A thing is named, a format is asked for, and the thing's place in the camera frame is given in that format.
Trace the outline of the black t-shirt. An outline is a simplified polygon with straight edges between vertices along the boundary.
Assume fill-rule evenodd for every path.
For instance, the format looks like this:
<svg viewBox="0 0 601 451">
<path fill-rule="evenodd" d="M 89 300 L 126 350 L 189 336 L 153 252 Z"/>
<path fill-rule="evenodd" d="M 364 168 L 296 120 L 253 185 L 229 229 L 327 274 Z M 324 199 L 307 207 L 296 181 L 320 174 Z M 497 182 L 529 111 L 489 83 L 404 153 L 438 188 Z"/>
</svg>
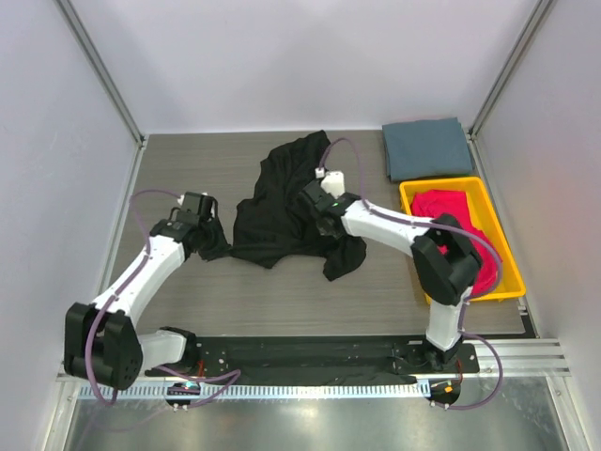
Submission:
<svg viewBox="0 0 601 451">
<path fill-rule="evenodd" d="M 301 205 L 300 192 L 315 179 L 330 144 L 328 135 L 318 131 L 272 149 L 260 162 L 253 196 L 237 204 L 233 242 L 226 241 L 220 226 L 213 227 L 200 257 L 234 257 L 266 269 L 285 257 L 322 257 L 323 275 L 330 281 L 357 270 L 366 258 L 365 241 L 321 235 L 316 220 Z"/>
</svg>

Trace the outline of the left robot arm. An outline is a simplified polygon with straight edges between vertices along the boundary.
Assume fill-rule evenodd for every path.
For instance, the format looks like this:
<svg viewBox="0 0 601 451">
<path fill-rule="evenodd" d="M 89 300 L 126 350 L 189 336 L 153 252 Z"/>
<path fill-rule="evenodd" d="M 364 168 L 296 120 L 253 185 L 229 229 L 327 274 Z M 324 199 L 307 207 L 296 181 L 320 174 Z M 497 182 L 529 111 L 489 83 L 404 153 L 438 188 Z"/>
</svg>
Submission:
<svg viewBox="0 0 601 451">
<path fill-rule="evenodd" d="M 67 311 L 66 373 L 88 381 L 104 404 L 110 400 L 102 388 L 125 391 L 150 370 L 193 373 L 200 362 L 194 333 L 161 327 L 139 334 L 137 323 L 167 278 L 192 255 L 211 261 L 227 252 L 217 199 L 193 192 L 178 196 L 169 215 L 146 231 L 142 250 L 114 283 L 90 303 L 74 303 Z"/>
</svg>

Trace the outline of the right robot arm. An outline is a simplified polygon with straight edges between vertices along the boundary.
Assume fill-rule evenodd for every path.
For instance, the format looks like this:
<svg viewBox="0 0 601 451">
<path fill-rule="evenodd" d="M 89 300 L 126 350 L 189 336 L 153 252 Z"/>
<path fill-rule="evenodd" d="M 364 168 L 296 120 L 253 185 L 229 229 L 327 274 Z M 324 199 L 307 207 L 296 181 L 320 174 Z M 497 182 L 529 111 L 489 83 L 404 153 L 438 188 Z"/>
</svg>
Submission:
<svg viewBox="0 0 601 451">
<path fill-rule="evenodd" d="M 454 216 L 427 219 L 383 209 L 356 194 L 332 194 L 317 179 L 300 191 L 299 201 L 321 234 L 377 241 L 412 258 L 431 298 L 422 359 L 438 372 L 453 365 L 463 341 L 466 300 L 483 264 Z"/>
</svg>

